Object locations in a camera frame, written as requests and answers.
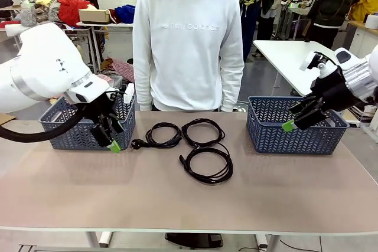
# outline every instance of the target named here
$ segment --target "power cord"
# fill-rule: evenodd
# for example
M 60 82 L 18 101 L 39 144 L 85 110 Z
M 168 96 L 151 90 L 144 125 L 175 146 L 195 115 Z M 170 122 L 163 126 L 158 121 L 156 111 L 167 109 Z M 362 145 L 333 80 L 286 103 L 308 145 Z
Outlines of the power cord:
M 259 251 L 264 251 L 264 252 L 266 252 L 265 249 L 261 249 L 261 248 L 252 248 L 252 247 L 243 247 L 243 248 L 240 248 L 240 249 L 238 250 L 238 252 L 242 251 L 243 249 L 259 250 Z
M 285 246 L 287 246 L 287 247 L 289 247 L 289 248 L 291 248 L 291 249 L 294 249 L 294 250 L 298 250 L 298 251 L 306 251 L 306 252 L 319 252 L 319 251 L 317 251 L 317 250 L 308 250 L 308 249 L 296 248 L 296 247 L 290 246 L 289 244 L 283 242 L 282 240 L 280 240 L 280 242 L 281 242 L 283 245 L 285 245 Z M 323 245 L 322 245 L 322 242 L 321 242 L 321 236 L 319 236 L 319 243 L 320 243 L 320 252 L 323 252 Z M 260 250 L 260 251 L 264 251 L 264 252 L 266 252 L 266 250 L 264 250 L 264 249 L 260 249 L 260 248 L 251 248 L 251 247 L 243 247 L 243 248 L 240 248 L 240 249 L 238 250 L 238 252 L 242 251 L 243 249 Z
M 205 184 L 214 185 L 214 184 L 219 184 L 230 179 L 233 174 L 233 164 L 230 157 L 230 152 L 221 143 L 217 143 L 217 144 L 224 147 L 226 152 L 223 152 L 215 148 L 195 148 L 190 152 L 190 154 L 187 156 L 186 159 L 184 159 L 183 156 L 180 156 L 179 160 L 181 164 L 183 165 L 185 171 L 196 180 Z M 198 155 L 199 153 L 215 153 L 216 155 L 221 156 L 226 161 L 226 166 L 220 171 L 218 171 L 216 174 L 212 174 L 212 175 L 198 174 L 191 169 L 190 162 L 192 158 Z
M 296 247 L 290 246 L 289 244 L 283 242 L 282 240 L 280 240 L 280 242 L 281 242 L 283 245 L 285 245 L 285 246 L 287 246 L 287 247 L 289 247 L 289 248 L 291 248 L 291 249 L 294 249 L 294 250 L 298 250 L 298 251 L 306 251 L 306 252 L 319 252 L 318 250 L 309 250 L 309 249 L 296 248 Z M 320 252 L 323 252 L 323 245 L 322 245 L 322 242 L 321 242 L 321 236 L 319 236 L 319 242 L 320 242 Z
M 215 140 L 212 140 L 212 141 L 209 141 L 209 142 L 206 142 L 206 143 L 200 143 L 200 142 L 196 142 L 192 139 L 189 138 L 189 135 L 188 135 L 188 128 L 190 126 L 193 126 L 193 125 L 198 125 L 198 124 L 202 124 L 202 123 L 208 123 L 208 124 L 211 124 L 213 125 L 218 131 L 219 131 L 219 135 L 218 135 L 218 138 L 215 139 Z M 198 119 L 195 119 L 193 120 L 192 122 L 189 122 L 188 124 L 184 125 L 181 130 L 183 131 L 183 136 L 185 138 L 185 140 L 188 142 L 188 144 L 194 148 L 206 148 L 206 147 L 211 147 L 217 143 L 219 143 L 221 140 L 224 139 L 224 137 L 226 137 L 226 134 L 225 132 L 221 129 L 221 127 L 215 122 L 215 121 L 212 121 L 211 119 L 206 119 L 206 118 L 198 118 Z
M 170 127 L 170 128 L 175 129 L 176 135 L 172 139 L 164 143 L 158 143 L 152 137 L 152 133 L 154 132 L 154 130 L 158 128 L 162 128 L 162 127 Z M 171 149 L 171 148 L 176 147 L 181 141 L 181 139 L 182 139 L 181 129 L 178 126 L 169 122 L 161 122 L 161 123 L 156 124 L 152 129 L 148 130 L 148 132 L 146 133 L 147 142 L 143 141 L 142 139 L 134 139 L 131 142 L 131 147 L 135 150 L 138 150 L 140 148 Z

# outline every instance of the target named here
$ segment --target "white table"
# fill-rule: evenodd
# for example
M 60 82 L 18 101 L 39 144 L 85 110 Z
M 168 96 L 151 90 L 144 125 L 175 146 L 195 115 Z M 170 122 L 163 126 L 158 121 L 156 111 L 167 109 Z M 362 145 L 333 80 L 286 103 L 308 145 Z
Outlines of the white table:
M 336 61 L 332 50 L 314 41 L 254 41 L 253 43 L 277 69 L 272 96 L 275 94 L 275 89 L 280 88 L 282 77 L 301 96 L 310 94 L 311 84 L 320 75 L 320 72 L 317 68 L 306 71 L 299 69 L 310 51 L 319 51 Z
M 137 112 L 134 138 L 144 137 L 156 122 L 183 125 L 198 117 Z M 191 150 L 184 141 L 164 152 L 114 154 L 0 139 L 6 150 L 1 158 L 13 163 L 0 178 L 0 230 L 86 232 L 92 247 L 98 247 L 95 231 L 262 233 L 275 235 L 268 252 L 277 251 L 280 235 L 378 233 L 378 186 L 342 143 L 332 156 L 262 155 L 251 144 L 246 113 L 200 117 L 213 119 L 226 132 L 223 143 L 234 174 L 219 186 L 200 184 L 184 172 L 178 157 Z M 19 120 L 5 127 L 21 133 L 41 130 L 38 122 Z M 191 129 L 198 140 L 210 134 L 203 127 Z M 159 138 L 171 135 L 162 129 Z M 214 157 L 204 157 L 195 168 L 213 172 Z
M 111 32 L 126 32 L 130 33 L 133 28 L 133 24 L 84 24 L 83 22 L 77 23 L 78 26 L 80 27 L 90 27 L 92 31 L 92 36 L 93 36 L 93 42 L 94 42 L 94 49 L 96 51 L 96 58 L 97 58 L 97 65 L 99 66 L 99 70 L 101 70 L 101 56 L 100 56 L 100 50 L 99 50 L 99 45 L 97 44 L 96 41 L 96 34 L 107 34 Z M 95 27 L 106 27 L 107 30 L 100 29 L 96 30 Z

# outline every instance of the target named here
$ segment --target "table edge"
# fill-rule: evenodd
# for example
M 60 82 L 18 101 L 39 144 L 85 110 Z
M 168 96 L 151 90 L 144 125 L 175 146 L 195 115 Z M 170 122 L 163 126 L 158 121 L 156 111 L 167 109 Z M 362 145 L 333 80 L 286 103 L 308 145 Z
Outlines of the table edge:
M 256 41 L 254 41 L 253 42 L 253 44 L 257 47 L 257 48 L 259 48 L 259 46 L 258 46 L 258 44 L 256 44 L 255 42 L 257 42 L 258 40 L 256 40 Z M 278 70 L 278 68 L 277 68 L 277 66 L 269 59 L 269 57 L 268 56 L 266 56 L 266 54 L 259 48 L 259 51 L 261 51 L 261 53 L 265 56 L 265 58 L 274 66 L 274 68 L 275 68 L 275 70 L 277 70 L 277 72 L 283 77 L 283 78 L 285 78 L 285 80 L 290 84 L 290 82 L 289 82 L 289 80 L 288 80 L 288 78 L 285 76 L 285 75 L 283 75 L 279 70 Z M 307 94 L 303 94 L 300 90 L 298 90 L 295 86 L 293 86 L 292 84 L 290 84 L 290 86 L 292 86 L 297 92 L 298 92 L 298 94 L 300 94 L 302 97 L 304 97 L 304 96 L 306 96 Z
M 307 236 L 352 236 L 352 235 L 375 235 L 378 231 L 368 231 L 359 233 L 309 233 L 290 231 L 249 231 L 249 230 L 183 230 L 167 228 L 38 228 L 38 227 L 2 227 L 0 230 L 12 231 L 49 231 L 49 232 L 124 232 L 124 233 L 218 233 L 218 234 L 273 234 L 273 235 L 307 235 Z
M 369 29 L 369 28 L 366 28 L 365 27 L 365 24 L 361 21 L 349 21 L 348 22 L 349 24 L 351 24 L 352 26 L 355 26 L 361 30 L 364 30 L 364 31 L 367 31 L 373 35 L 376 35 L 378 37 L 378 30 L 373 30 L 373 29 Z

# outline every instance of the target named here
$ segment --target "table leg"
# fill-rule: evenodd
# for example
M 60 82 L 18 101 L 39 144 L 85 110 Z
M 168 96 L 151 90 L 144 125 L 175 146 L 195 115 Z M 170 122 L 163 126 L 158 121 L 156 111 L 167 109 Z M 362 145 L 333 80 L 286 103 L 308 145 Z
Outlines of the table leg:
M 256 234 L 256 241 L 258 243 L 258 248 L 267 249 L 268 241 L 266 240 L 265 234 Z
M 273 85 L 272 95 L 274 96 L 275 90 L 281 88 L 282 75 L 277 71 L 276 81 Z
M 297 34 L 297 32 L 298 32 L 298 27 L 299 27 L 299 22 L 300 22 L 300 20 L 301 20 L 301 16 L 299 15 L 298 20 L 297 20 L 297 22 L 295 23 L 295 30 L 294 30 L 293 41 L 295 41 L 295 39 L 296 39 L 296 34 Z
M 100 247 L 101 248 L 108 248 L 110 244 L 110 239 L 112 238 L 112 234 L 110 231 L 103 232 L 100 237 Z
M 289 17 L 288 17 L 288 25 L 286 26 L 286 33 L 285 33 L 285 40 L 287 40 L 290 37 L 291 32 L 291 26 L 293 24 L 294 14 L 289 11 Z
M 280 235 L 271 235 L 271 239 L 269 239 L 268 248 L 266 249 L 266 252 L 276 252 L 280 238 Z
M 89 245 L 92 248 L 99 248 L 100 247 L 99 240 L 97 239 L 97 235 L 94 231 L 87 231 L 86 235 L 87 235 Z
M 95 57 L 95 51 L 93 50 L 92 37 L 91 37 L 90 30 L 88 30 L 87 36 L 88 36 L 90 59 L 91 59 L 92 64 L 93 64 L 93 71 L 94 71 L 95 74 L 98 74 L 98 73 L 100 73 L 100 70 L 97 69 L 97 60 L 96 60 L 96 57 Z
M 100 51 L 99 51 L 99 45 L 97 44 L 95 28 L 91 27 L 91 31 L 92 31 L 92 38 L 94 42 L 94 50 L 96 52 L 96 57 L 97 57 L 97 66 L 100 73 L 101 72 L 101 56 L 100 56 Z
M 21 43 L 21 39 L 19 39 L 19 42 L 18 42 L 18 36 L 16 35 L 15 37 L 14 37 L 14 40 L 15 40 L 15 42 L 16 42 L 16 46 L 17 46 L 17 49 L 18 49 L 18 51 L 20 51 L 20 49 L 21 49 L 21 46 L 20 46 L 20 43 Z

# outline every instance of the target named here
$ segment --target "black cable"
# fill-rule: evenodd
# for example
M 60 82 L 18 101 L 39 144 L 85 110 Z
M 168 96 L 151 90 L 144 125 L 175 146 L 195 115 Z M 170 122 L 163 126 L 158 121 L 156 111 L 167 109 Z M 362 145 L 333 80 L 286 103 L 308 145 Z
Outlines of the black cable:
M 230 179 L 233 174 L 233 164 L 230 157 L 230 152 L 221 143 L 218 143 L 218 144 L 224 147 L 226 152 L 223 152 L 215 148 L 195 148 L 189 153 L 186 159 L 184 159 L 183 156 L 180 156 L 179 160 L 181 164 L 183 165 L 185 171 L 196 180 L 205 184 L 219 184 Z M 190 162 L 192 158 L 198 155 L 199 153 L 215 153 L 216 155 L 221 156 L 226 161 L 226 166 L 220 171 L 218 171 L 216 174 L 212 174 L 212 175 L 198 174 L 191 169 Z
M 295 248 L 293 246 L 290 246 L 289 244 L 286 244 L 284 243 L 282 240 L 280 240 L 280 242 L 283 244 L 283 245 L 286 245 L 287 247 L 291 248 L 291 249 L 294 249 L 294 250 L 298 250 L 298 251 L 307 251 L 307 252 L 319 252 L 317 250 L 308 250 L 308 249 L 301 249 L 301 248 Z
M 53 130 L 33 134 L 17 133 L 0 126 L 0 138 L 4 138 L 6 140 L 11 140 L 19 143 L 37 143 L 51 140 L 71 130 L 75 125 L 77 125 L 81 121 L 83 117 L 84 109 L 79 109 L 74 114 L 74 116 L 72 116 L 61 126 L 58 126 Z
M 259 251 L 264 251 L 264 252 L 266 252 L 265 249 L 261 249 L 261 248 L 252 248 L 252 247 L 243 247 L 243 248 L 240 248 L 240 249 L 238 250 L 238 252 L 242 251 L 243 249 L 252 249 L 252 250 L 259 250 Z
M 176 135 L 164 142 L 164 143 L 158 143 L 154 140 L 154 137 L 152 136 L 152 133 L 154 130 L 162 127 L 170 127 L 176 130 Z M 146 141 L 143 141 L 142 139 L 135 139 L 131 142 L 131 147 L 135 150 L 138 150 L 140 148 L 157 148 L 157 149 L 171 149 L 176 147 L 179 142 L 181 141 L 183 137 L 181 136 L 181 130 L 178 126 L 175 124 L 169 123 L 169 122 L 161 122 L 156 124 L 152 129 L 148 130 L 146 133 Z
M 188 128 L 190 126 L 201 124 L 201 123 L 209 123 L 209 124 L 213 125 L 219 131 L 218 138 L 215 139 L 215 140 L 206 142 L 206 143 L 200 143 L 200 142 L 196 142 L 196 141 L 190 139 L 189 136 L 188 136 Z M 211 147 L 211 146 L 219 143 L 221 140 L 224 139 L 224 137 L 226 137 L 225 132 L 221 129 L 221 127 L 216 122 L 212 121 L 211 119 L 206 119 L 206 118 L 195 119 L 192 122 L 189 122 L 188 124 L 184 125 L 181 129 L 183 131 L 183 136 L 186 139 L 186 141 L 188 142 L 188 144 L 190 146 L 194 147 L 194 148 Z

